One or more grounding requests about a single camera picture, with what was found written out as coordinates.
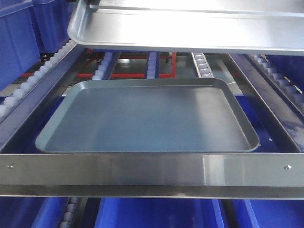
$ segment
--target reflective metal surface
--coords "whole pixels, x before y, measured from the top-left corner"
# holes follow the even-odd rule
[[[68,32],[90,48],[302,55],[304,4],[79,0]]]
[[[303,156],[0,155],[0,195],[304,198]]]

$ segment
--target blue storage bin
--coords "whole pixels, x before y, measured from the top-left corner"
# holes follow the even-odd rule
[[[103,198],[95,228],[227,228],[216,199]]]
[[[303,228],[303,200],[234,200],[240,228]]]
[[[33,0],[33,27],[40,53],[55,53],[68,40],[67,27],[74,3],[65,0]]]
[[[39,197],[0,197],[0,227],[31,228],[43,201]]]
[[[11,6],[17,3],[21,3],[24,0],[0,0],[0,8]]]
[[[69,198],[45,198],[31,228],[58,228]]]
[[[283,75],[304,91],[304,56],[267,56],[267,59]]]
[[[0,8],[0,90],[39,60],[29,8],[31,0]]]

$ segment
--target metal tray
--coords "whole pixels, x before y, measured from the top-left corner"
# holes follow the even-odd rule
[[[88,48],[304,54],[300,0],[79,0],[68,33]]]
[[[215,78],[76,84],[36,140],[45,152],[249,152],[259,139]]]

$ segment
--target tray rim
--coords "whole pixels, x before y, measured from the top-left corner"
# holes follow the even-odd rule
[[[84,24],[83,23],[83,18],[85,18],[85,13],[87,10],[97,10],[89,7],[89,1],[87,0],[78,0],[76,7],[73,11],[69,26],[68,26],[68,34],[71,37],[72,40],[74,40],[76,43],[83,45],[84,47],[87,48],[94,48],[94,49],[108,49],[108,50],[133,50],[133,51],[181,51],[181,52],[208,52],[208,53],[243,53],[243,54],[269,54],[269,55],[275,55],[275,54],[281,54],[281,55],[299,55],[302,56],[304,55],[304,47],[301,46],[300,44],[290,47],[290,46],[284,46],[280,47],[278,44],[268,44],[268,42],[263,42],[261,45],[242,45],[242,46],[234,46],[234,45],[224,45],[224,46],[215,46],[215,45],[207,45],[207,46],[202,46],[200,45],[199,47],[194,47],[194,46],[187,46],[187,47],[173,47],[170,45],[146,45],[146,44],[140,44],[140,43],[130,43],[130,42],[107,42],[107,41],[91,41],[91,40],[85,40],[80,37],[80,31],[81,27]],[[273,20],[276,18],[299,18],[299,19],[304,19],[304,14],[300,12],[291,12],[291,13],[285,13],[283,15],[280,15],[279,12],[272,12],[273,15],[263,15],[261,12],[252,12],[251,14],[246,11],[241,11],[242,13],[234,12],[231,11],[230,15],[239,15],[239,16],[244,16],[244,15],[251,15],[255,17],[261,17],[261,19],[264,20]],[[229,13],[222,13],[222,12],[206,12],[203,13],[204,15],[206,14],[214,14],[213,17],[209,16],[208,18],[204,19],[212,19],[214,17],[218,17],[221,14],[226,14],[229,15]],[[191,24],[195,24],[195,20],[189,20]],[[290,28],[290,25],[285,25],[285,29]]]
[[[53,133],[55,132],[56,128],[60,125],[63,117],[66,115],[67,111],[69,110],[70,105],[73,103],[74,99],[76,98],[77,94],[86,89],[92,88],[130,88],[130,87],[177,87],[177,86],[213,86],[216,88],[221,89],[224,96],[226,97],[227,102],[230,105],[231,111],[234,113],[237,123],[239,124],[241,131],[244,133],[246,141],[251,147],[248,150],[233,150],[231,152],[252,152],[254,151],[259,145],[259,137],[251,125],[250,121],[248,120],[246,114],[244,113],[243,109],[241,108],[240,104],[238,103],[235,96],[232,94],[231,90],[229,89],[228,85],[221,79],[218,78],[161,78],[161,79],[129,79],[129,80],[94,80],[94,81],[83,81],[80,83],[75,84],[72,89],[69,91],[65,99],[62,101],[60,106],[51,116],[47,124],[44,126],[42,131],[39,133],[38,137],[35,141],[35,146],[45,152],[45,153],[72,153],[73,151],[48,151],[46,150],[46,145],[50,141]],[[146,151],[94,151],[92,153],[102,152],[102,153],[147,153]],[[216,151],[153,151],[155,153],[170,153],[170,152],[194,152],[194,153],[219,153]]]

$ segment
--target red metal frame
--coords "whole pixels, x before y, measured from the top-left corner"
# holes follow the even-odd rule
[[[101,53],[93,53],[93,55],[88,59],[88,61],[84,64],[83,68],[93,63],[95,60],[99,61],[102,58]],[[121,56],[120,59],[147,59],[147,56]],[[173,52],[172,56],[161,56],[160,59],[172,59],[172,71],[171,74],[160,74],[160,78],[175,78],[176,76],[176,52]],[[33,73],[26,72],[21,75],[21,77],[30,77]],[[77,77],[89,78],[92,77],[92,73],[79,73]],[[119,73],[112,74],[112,78],[144,78],[145,74],[141,73]]]

